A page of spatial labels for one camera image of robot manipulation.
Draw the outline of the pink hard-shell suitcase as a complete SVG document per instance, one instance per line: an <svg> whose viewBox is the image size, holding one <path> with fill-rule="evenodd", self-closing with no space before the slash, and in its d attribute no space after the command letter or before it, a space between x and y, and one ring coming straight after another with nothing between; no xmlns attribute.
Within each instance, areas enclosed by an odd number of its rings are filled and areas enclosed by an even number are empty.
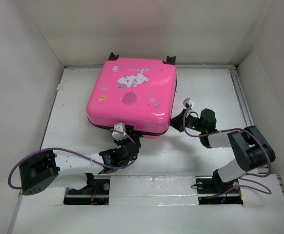
<svg viewBox="0 0 284 234"><path fill-rule="evenodd" d="M160 60L110 53L87 103L87 119L98 128L123 123L144 137L159 137L169 129L176 89L175 56Z"/></svg>

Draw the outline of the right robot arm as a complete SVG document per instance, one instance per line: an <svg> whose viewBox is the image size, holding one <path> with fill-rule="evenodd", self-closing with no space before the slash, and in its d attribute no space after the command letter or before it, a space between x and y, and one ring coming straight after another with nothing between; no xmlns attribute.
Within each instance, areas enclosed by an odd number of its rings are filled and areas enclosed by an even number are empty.
<svg viewBox="0 0 284 234"><path fill-rule="evenodd" d="M264 165L271 169L276 159L275 152L256 126L220 131L216 128L214 111L204 109L195 117L193 114L194 111L184 109L171 119L170 126L179 132L197 131L197 138L204 147L231 148L235 157L227 165L215 170L211 182L202 184L203 188L210 189L212 193L224 194L238 178L250 176L252 170Z"/></svg>

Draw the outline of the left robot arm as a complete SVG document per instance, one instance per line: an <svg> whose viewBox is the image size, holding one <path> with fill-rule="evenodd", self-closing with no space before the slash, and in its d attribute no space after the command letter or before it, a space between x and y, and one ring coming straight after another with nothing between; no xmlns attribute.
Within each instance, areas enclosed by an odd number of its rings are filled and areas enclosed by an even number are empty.
<svg viewBox="0 0 284 234"><path fill-rule="evenodd" d="M114 130L117 147L85 156L64 148L34 152L19 164L23 195L36 195L51 187L93 191L95 175L115 173L129 167L138 157L140 135Z"/></svg>

